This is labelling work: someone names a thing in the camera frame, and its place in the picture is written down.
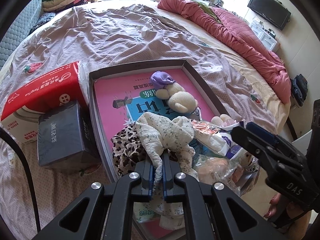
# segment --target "pink bed sheet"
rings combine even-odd
[[[254,33],[240,18],[226,10],[213,9],[223,23],[221,25],[191,0],[160,0],[158,8],[180,14],[204,28],[246,59],[284,104],[290,102],[291,83],[286,68],[276,54],[268,52],[263,44],[252,36]]]

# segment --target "white cabinet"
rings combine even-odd
[[[255,22],[250,23],[249,27],[252,29],[255,35],[257,35],[258,39],[262,42],[262,44],[267,48],[267,50],[271,50],[276,52],[280,46],[280,44],[276,41],[276,39],[272,38],[260,24]]]

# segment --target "purple plush hat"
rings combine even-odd
[[[154,72],[150,78],[151,83],[156,90],[164,88],[165,85],[173,84],[175,80],[166,72]]]

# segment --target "quilted headboard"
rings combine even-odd
[[[42,13],[41,0],[31,0],[14,20],[0,42],[0,69],[11,53],[29,35],[30,29],[36,24]]]

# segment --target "flat screen tv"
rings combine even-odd
[[[290,19],[291,12],[276,0],[250,0],[248,7],[281,31]]]

